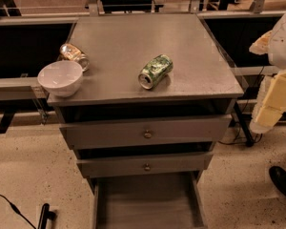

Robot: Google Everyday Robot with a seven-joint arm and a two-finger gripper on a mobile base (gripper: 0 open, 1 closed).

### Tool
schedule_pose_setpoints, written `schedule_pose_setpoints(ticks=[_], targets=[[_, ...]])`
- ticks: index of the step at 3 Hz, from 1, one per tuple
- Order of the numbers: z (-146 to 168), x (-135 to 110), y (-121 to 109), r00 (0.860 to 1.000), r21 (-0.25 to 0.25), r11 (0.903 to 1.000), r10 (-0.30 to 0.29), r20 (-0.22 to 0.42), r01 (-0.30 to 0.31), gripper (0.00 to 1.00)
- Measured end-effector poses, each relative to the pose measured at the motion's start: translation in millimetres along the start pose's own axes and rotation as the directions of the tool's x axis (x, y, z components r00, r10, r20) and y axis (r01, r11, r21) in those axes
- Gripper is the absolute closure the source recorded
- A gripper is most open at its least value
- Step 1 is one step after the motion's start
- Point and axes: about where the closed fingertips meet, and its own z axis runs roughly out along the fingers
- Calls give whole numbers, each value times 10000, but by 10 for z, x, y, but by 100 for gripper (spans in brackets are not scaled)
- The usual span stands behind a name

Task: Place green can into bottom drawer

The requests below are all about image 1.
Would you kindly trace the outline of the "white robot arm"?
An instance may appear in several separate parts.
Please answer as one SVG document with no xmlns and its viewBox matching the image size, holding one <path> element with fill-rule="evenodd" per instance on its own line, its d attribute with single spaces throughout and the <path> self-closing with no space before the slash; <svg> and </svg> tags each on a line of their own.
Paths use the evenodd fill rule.
<svg viewBox="0 0 286 229">
<path fill-rule="evenodd" d="M 249 52 L 267 54 L 269 63 L 279 68 L 275 76 L 263 78 L 252 111 L 250 130 L 265 134 L 286 112 L 286 12 L 270 31 L 252 44 Z"/>
</svg>

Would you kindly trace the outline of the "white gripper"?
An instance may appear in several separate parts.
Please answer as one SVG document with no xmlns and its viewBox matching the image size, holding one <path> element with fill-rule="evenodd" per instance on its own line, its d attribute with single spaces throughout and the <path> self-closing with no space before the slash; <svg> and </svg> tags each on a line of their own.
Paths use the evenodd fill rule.
<svg viewBox="0 0 286 229">
<path fill-rule="evenodd" d="M 249 52 L 262 55 L 268 52 L 271 31 L 261 35 Z M 252 111 L 250 130 L 256 134 L 269 132 L 286 112 L 286 70 L 273 77 L 265 76 L 260 84 L 256 104 Z"/>
</svg>

